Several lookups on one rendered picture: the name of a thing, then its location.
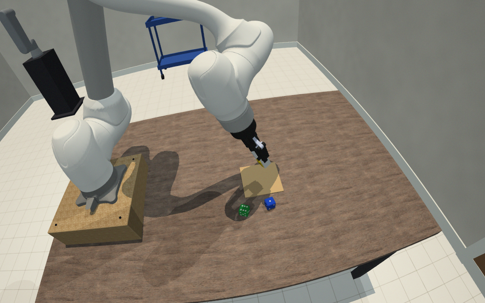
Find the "blue die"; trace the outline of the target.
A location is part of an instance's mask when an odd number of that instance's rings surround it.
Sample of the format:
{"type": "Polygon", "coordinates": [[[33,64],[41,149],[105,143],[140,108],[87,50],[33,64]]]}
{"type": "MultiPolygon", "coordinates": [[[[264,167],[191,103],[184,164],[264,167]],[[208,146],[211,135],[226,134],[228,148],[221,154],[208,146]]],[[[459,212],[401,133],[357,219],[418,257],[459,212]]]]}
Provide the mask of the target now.
{"type": "Polygon", "coordinates": [[[266,206],[267,210],[275,208],[276,202],[274,201],[273,197],[269,197],[264,199],[264,205],[266,206]]]}

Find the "green die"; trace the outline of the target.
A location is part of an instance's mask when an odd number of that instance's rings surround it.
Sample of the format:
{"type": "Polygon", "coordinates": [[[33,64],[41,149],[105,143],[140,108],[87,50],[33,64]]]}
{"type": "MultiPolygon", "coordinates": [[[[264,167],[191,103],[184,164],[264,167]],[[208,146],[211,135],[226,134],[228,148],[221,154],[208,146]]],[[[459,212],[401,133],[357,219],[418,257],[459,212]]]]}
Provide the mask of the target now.
{"type": "Polygon", "coordinates": [[[245,217],[248,217],[249,212],[250,212],[250,206],[249,205],[240,205],[239,215],[243,215],[245,217]]]}

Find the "tan flat mat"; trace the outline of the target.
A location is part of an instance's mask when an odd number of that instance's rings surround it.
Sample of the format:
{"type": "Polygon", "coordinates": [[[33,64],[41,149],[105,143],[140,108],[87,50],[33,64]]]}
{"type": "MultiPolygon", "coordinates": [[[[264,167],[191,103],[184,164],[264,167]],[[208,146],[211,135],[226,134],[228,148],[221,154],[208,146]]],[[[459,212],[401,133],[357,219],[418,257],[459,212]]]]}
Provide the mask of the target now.
{"type": "Polygon", "coordinates": [[[266,169],[260,164],[240,167],[240,174],[245,198],[284,191],[275,162],[266,169]]]}

